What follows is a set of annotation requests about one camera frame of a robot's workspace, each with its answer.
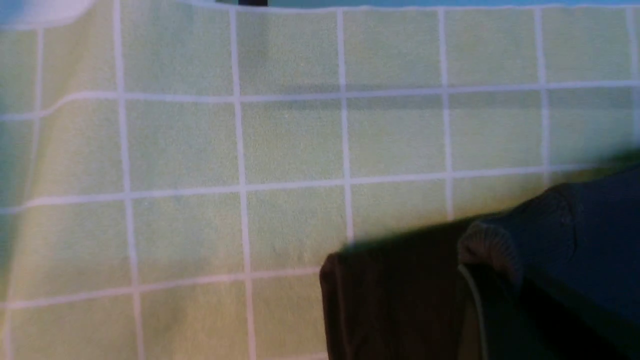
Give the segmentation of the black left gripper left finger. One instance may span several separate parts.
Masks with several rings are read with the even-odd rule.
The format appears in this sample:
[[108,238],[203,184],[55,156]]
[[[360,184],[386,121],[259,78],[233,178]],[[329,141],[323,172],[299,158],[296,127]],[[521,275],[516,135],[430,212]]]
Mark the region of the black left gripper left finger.
[[459,265],[459,360],[544,360],[546,347],[525,309],[493,269]]

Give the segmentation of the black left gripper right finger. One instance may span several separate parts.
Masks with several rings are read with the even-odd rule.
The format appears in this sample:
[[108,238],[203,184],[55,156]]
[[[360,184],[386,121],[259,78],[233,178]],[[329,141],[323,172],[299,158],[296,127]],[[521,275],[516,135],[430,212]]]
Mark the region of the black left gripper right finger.
[[518,299],[563,360],[639,358],[639,325],[571,287],[524,280]]

